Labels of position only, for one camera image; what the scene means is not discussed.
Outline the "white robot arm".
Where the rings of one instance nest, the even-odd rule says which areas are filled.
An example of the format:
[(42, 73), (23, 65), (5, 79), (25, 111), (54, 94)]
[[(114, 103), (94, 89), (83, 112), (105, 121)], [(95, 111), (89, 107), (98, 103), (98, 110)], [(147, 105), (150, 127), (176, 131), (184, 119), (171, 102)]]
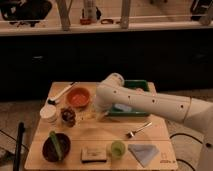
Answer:
[(203, 133), (197, 171), (213, 171), (213, 102), (126, 88), (124, 78), (119, 73), (111, 73), (96, 87), (94, 108), (105, 112), (116, 103), (182, 123)]

